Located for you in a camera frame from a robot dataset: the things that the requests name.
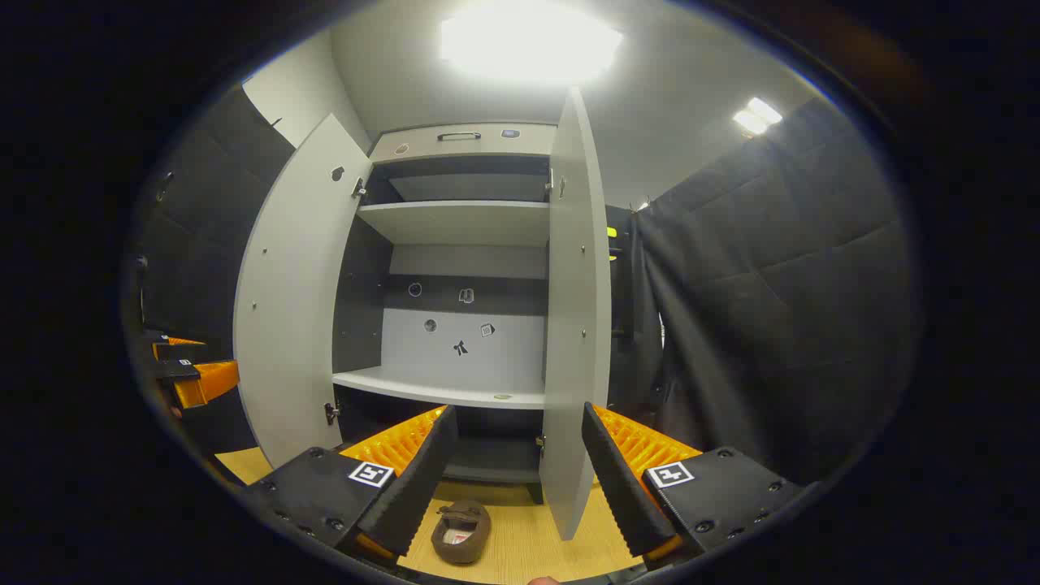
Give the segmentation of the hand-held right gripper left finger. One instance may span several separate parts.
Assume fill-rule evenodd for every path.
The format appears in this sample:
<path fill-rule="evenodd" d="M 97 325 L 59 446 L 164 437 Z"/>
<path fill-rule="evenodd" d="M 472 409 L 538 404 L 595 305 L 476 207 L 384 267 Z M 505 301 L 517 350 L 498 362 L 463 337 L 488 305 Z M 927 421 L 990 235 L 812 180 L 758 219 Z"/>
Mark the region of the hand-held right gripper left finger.
<path fill-rule="evenodd" d="M 244 488 L 249 510 L 335 551 L 395 563 L 426 515 L 458 446 L 442 405 L 353 447 L 311 447 Z"/>

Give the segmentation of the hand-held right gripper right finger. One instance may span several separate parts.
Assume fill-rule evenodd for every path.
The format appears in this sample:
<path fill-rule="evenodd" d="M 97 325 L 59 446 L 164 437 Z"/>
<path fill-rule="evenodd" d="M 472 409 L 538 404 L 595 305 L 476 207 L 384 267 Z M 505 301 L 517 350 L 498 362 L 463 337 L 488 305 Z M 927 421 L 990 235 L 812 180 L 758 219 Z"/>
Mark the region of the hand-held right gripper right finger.
<path fill-rule="evenodd" d="M 805 492 L 737 448 L 702 452 L 592 403 L 582 438 L 625 544 L 646 563 L 745 540 Z"/>

